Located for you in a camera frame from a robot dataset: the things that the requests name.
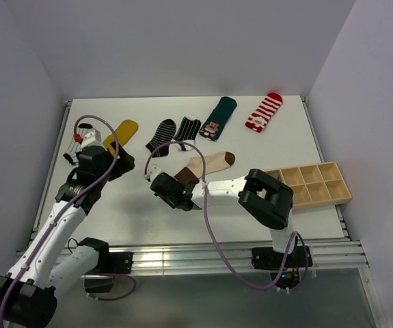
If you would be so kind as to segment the cream and brown sock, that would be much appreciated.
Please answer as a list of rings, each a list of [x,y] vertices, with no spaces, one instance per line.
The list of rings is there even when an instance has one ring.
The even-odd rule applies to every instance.
[[[228,169],[235,162],[235,155],[231,152],[217,152],[204,157],[206,174]],[[202,177],[203,162],[200,156],[191,157],[189,162],[174,176],[178,182],[184,185],[188,182],[196,182]]]

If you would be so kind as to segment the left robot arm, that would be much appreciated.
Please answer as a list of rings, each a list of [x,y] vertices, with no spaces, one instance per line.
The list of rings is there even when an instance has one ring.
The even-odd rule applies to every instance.
[[[135,159],[122,147],[117,155],[102,146],[87,146],[78,165],[55,196],[48,219],[5,275],[0,275],[0,327],[10,322],[46,327],[59,298],[82,276],[102,273],[111,264],[108,243],[87,237],[73,254],[56,263],[72,233],[99,201],[107,182],[135,167]]]

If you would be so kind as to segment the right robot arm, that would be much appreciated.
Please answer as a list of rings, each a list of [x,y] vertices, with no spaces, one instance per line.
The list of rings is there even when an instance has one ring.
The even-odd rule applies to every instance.
[[[209,206],[242,206],[270,230],[277,264],[286,267],[296,259],[294,229],[289,223],[294,192],[265,172],[251,169],[248,175],[232,180],[183,184],[153,165],[145,178],[154,194],[172,208],[203,210],[206,214]]]

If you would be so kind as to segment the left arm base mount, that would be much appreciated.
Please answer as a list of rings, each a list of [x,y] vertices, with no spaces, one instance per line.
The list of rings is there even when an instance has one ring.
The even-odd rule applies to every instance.
[[[95,268],[87,272],[84,278],[85,291],[95,295],[110,292],[117,277],[103,276],[100,273],[128,275],[131,272],[132,263],[133,252],[111,252],[101,268]]]

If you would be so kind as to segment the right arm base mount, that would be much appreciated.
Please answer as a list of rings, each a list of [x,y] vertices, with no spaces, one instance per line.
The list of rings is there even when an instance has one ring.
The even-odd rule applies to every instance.
[[[252,248],[253,268],[270,272],[272,280],[275,280],[278,274],[283,257],[283,254],[275,252],[272,247]],[[287,255],[282,274],[275,287],[286,292],[298,287],[306,271],[309,271],[313,265],[310,248],[308,246],[296,247],[291,254]]]

